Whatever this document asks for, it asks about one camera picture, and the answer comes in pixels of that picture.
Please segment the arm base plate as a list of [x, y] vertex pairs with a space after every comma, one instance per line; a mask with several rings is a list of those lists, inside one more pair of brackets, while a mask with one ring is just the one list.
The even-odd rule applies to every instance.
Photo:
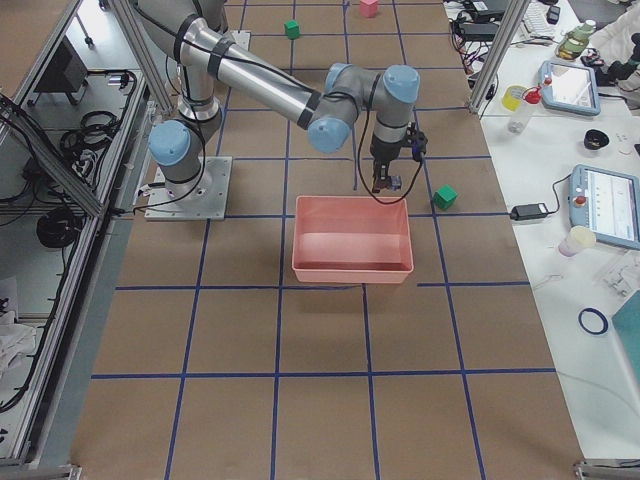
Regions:
[[154, 182], [161, 186], [149, 194], [151, 206], [145, 209], [149, 221], [199, 221], [225, 219], [233, 158], [207, 156], [199, 158], [204, 173], [182, 185], [167, 182], [159, 167]]
[[245, 50], [250, 48], [251, 32], [249, 30], [228, 30], [226, 35], [234, 40], [239, 47]]

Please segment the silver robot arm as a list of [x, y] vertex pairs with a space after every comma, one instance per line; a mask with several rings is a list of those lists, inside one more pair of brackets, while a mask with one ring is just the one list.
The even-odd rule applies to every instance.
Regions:
[[135, 1], [132, 7], [149, 38], [178, 65], [238, 89], [295, 122], [319, 152], [340, 150], [359, 115], [374, 114], [365, 121], [373, 129], [370, 195], [400, 189], [401, 180], [390, 175], [389, 166], [402, 149], [423, 163], [427, 139], [412, 120], [421, 81], [414, 68], [392, 65], [378, 73], [335, 63], [324, 90], [317, 91], [240, 47], [226, 32], [221, 1]]

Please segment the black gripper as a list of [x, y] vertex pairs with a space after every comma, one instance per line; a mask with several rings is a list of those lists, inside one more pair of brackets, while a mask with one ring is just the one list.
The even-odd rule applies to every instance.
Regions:
[[372, 192], [377, 194], [389, 189], [390, 162], [399, 157], [403, 148], [410, 149], [413, 160], [422, 163], [426, 156], [427, 144], [428, 139], [425, 133], [414, 127], [407, 127], [401, 139], [394, 142], [383, 140], [374, 133], [370, 145], [370, 153], [373, 156]]

